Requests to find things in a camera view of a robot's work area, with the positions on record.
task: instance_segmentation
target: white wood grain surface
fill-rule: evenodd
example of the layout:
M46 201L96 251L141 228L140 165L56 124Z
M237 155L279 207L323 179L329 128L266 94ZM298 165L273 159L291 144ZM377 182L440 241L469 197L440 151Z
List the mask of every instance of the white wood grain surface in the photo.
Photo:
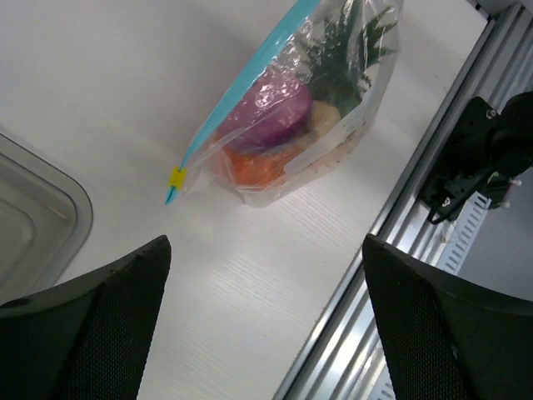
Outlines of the white wood grain surface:
M140 399L271 398L485 25L407 0L376 124L334 173L265 209L219 187L164 207L184 141L291 3L0 2L0 124L94 206L62 280L172 243Z

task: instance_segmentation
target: plastic container lid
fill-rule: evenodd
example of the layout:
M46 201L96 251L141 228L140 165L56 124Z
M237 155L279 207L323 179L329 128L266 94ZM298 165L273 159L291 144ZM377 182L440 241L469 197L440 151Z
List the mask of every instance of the plastic container lid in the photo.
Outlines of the plastic container lid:
M0 134L0 304L51 287L91 226L83 188Z

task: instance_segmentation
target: black mechanical part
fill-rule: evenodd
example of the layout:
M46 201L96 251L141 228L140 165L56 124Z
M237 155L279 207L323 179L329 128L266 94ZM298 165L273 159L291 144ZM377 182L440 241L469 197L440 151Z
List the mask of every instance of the black mechanical part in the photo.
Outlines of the black mechanical part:
M475 192L498 208L510 180L531 165L533 92L513 97L501 115L482 98L473 98L421 190L421 200L431 210L428 220L455 221Z

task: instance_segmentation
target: ziploc bag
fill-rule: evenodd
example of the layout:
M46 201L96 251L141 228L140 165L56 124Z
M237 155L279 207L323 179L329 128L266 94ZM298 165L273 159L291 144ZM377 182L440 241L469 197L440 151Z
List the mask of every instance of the ziploc bag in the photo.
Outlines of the ziploc bag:
M263 207L331 171L379 108L401 5L298 0L192 139L167 203L201 173Z

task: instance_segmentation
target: purple onion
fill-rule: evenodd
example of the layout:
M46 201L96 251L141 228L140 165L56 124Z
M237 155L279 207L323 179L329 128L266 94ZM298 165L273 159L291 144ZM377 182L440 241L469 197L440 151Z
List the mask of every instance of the purple onion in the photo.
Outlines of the purple onion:
M240 153L263 153L305 133L312 97L294 75L267 69L220 124L217 137L242 130L227 146Z

